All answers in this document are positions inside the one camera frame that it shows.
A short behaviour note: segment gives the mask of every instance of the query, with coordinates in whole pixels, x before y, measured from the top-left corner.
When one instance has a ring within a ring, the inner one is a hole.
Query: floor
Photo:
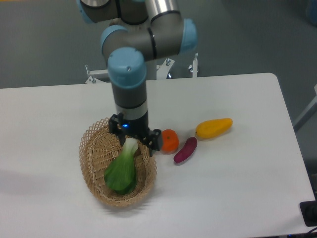
[[[178,2],[198,28],[199,76],[274,73],[292,121],[316,96],[317,27],[305,18],[306,0]],[[85,24],[75,1],[0,2],[0,88],[84,83],[84,65],[105,67],[99,38],[108,24]],[[172,75],[189,77],[193,57],[171,57]],[[297,133],[309,174],[317,173],[316,132],[317,114]]]

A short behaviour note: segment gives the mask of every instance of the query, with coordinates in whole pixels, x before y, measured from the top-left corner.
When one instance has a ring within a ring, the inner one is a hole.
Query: light blue joint cap
[[[78,8],[79,8],[80,14],[81,14],[81,16],[82,16],[84,22],[86,22],[86,23],[88,23],[88,24],[94,23],[94,22],[89,18],[89,16],[87,16],[87,14],[85,13],[85,11],[84,11],[84,9],[83,9],[81,3],[80,3],[80,0],[76,0],[76,2],[77,2],[77,6],[78,6]]]
[[[108,74],[117,87],[134,89],[140,86],[147,75],[142,53],[132,47],[115,50],[108,59]]]
[[[192,51],[198,43],[196,25],[192,19],[184,19],[184,32],[180,53]]]
[[[104,42],[106,41],[107,37],[115,32],[115,31],[128,31],[127,28],[125,28],[124,26],[120,26],[120,25],[112,25],[107,27],[104,32],[101,34],[100,37],[100,46],[101,46],[101,52],[103,54],[103,46],[104,46]]]

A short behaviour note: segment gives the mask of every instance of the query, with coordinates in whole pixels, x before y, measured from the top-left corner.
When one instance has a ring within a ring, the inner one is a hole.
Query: black cable
[[[317,230],[317,227],[315,227],[314,229],[310,230],[309,232],[307,232],[304,237],[306,238],[315,238],[317,237],[317,233],[313,233],[314,231]]]

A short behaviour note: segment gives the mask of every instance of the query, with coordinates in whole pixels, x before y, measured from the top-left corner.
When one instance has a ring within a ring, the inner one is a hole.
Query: black object
[[[317,201],[301,202],[299,204],[304,222],[308,227],[317,226]]]
[[[148,128],[148,113],[136,120],[125,120],[123,114],[113,114],[109,120],[109,132],[118,137],[120,145],[125,142],[125,136],[133,137],[150,149],[150,156],[160,151],[163,146],[161,130]]]

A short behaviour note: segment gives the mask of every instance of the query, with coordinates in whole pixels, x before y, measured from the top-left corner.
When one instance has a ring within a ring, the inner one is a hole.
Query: toy fruit
[[[197,139],[194,137],[190,137],[186,140],[184,147],[178,151],[178,153],[174,156],[174,161],[176,163],[181,163],[187,158],[189,158],[195,151],[197,147]]]
[[[226,132],[232,123],[231,118],[208,120],[196,127],[196,134],[203,139],[210,139]]]
[[[163,146],[161,151],[164,153],[172,153],[178,149],[179,140],[175,131],[167,129],[162,131]]]

